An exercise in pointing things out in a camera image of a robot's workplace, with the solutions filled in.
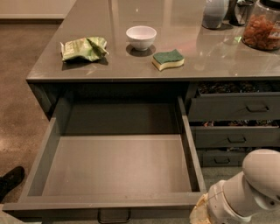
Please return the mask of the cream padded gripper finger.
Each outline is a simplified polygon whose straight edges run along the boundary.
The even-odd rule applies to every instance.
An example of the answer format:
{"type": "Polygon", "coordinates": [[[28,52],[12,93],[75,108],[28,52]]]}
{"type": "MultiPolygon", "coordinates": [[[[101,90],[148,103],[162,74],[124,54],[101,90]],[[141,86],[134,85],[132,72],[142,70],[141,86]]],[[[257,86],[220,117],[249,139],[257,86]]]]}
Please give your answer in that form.
{"type": "Polygon", "coordinates": [[[190,213],[190,224],[211,224],[207,210],[208,194],[203,194],[190,213]]]}

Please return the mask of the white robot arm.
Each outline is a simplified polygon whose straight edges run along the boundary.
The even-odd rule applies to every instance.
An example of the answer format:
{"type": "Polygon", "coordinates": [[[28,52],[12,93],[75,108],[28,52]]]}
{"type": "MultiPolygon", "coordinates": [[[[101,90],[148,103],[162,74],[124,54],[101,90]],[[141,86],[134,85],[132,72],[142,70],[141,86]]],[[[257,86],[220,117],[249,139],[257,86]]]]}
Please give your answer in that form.
{"type": "Polygon", "coordinates": [[[203,194],[190,214],[191,224],[246,224],[253,215],[280,205],[280,152],[250,152],[242,171],[220,180],[203,194]]]}

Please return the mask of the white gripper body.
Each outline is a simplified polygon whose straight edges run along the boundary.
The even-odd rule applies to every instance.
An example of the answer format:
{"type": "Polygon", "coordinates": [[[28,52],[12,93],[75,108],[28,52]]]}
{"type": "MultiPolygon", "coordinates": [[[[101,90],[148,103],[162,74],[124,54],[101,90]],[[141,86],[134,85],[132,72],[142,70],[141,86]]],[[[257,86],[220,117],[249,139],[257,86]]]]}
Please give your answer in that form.
{"type": "Polygon", "coordinates": [[[212,185],[207,193],[207,212],[212,224],[246,224],[251,217],[243,217],[236,213],[226,200],[223,191],[225,180],[212,185]]]}

